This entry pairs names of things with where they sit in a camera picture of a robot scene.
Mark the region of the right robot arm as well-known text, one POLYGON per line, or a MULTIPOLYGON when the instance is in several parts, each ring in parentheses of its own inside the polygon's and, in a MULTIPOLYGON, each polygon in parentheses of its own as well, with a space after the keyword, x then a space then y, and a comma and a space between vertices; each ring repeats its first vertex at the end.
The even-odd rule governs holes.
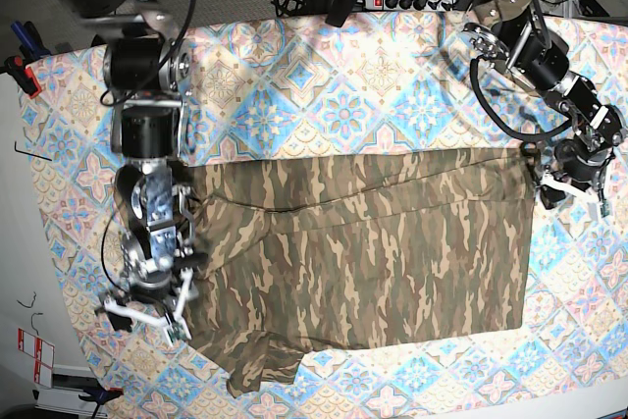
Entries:
POLYGON ((157 0, 61 0, 105 42, 102 103, 112 111, 110 147, 124 164, 115 177, 125 221, 124 267, 100 311, 117 331, 139 322, 167 342, 191 337, 183 316, 193 298, 190 186, 173 174, 185 148, 191 51, 186 26, 157 0))

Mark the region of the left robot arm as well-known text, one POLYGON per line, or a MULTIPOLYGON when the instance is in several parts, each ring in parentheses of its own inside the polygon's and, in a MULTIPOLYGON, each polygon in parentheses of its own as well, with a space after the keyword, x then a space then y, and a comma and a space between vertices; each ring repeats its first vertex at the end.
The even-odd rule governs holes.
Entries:
POLYGON ((571 70, 569 47, 547 27, 541 0, 473 0, 469 8, 477 20, 463 33, 479 54, 470 62, 471 88, 497 127, 520 141, 542 203, 551 209, 572 195, 607 217, 606 169, 627 137, 622 113, 601 103, 593 83, 571 70), (482 92, 481 62, 541 96, 565 122, 536 133, 512 129, 482 92))

